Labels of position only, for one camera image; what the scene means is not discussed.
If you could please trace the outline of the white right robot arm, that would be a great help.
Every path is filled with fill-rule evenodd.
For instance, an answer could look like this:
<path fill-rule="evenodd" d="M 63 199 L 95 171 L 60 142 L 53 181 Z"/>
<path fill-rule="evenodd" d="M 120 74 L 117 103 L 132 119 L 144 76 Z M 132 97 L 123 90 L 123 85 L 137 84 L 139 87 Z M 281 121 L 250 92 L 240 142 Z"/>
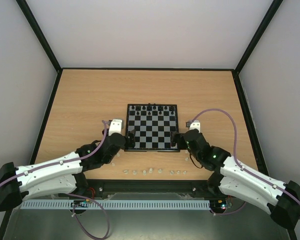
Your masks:
<path fill-rule="evenodd" d="M 267 176 L 237 160 L 228 151 L 211 146 L 198 129 L 172 132 L 171 145 L 187 150 L 212 175 L 208 191 L 236 197 L 270 215 L 279 226 L 293 230 L 300 220 L 300 185 Z"/>

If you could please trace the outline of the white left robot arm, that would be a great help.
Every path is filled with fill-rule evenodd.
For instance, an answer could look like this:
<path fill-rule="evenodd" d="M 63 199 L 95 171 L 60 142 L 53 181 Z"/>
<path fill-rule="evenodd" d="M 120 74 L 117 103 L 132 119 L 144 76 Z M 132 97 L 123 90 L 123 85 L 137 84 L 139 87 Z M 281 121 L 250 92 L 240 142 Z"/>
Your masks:
<path fill-rule="evenodd" d="M 82 194 L 88 187 L 84 172 L 109 164 L 126 147 L 135 146 L 135 130 L 126 136 L 114 132 L 101 141 L 85 144 L 71 153 L 34 165 L 16 167 L 8 162 L 0 168 L 0 212 L 22 202 L 50 194 Z"/>

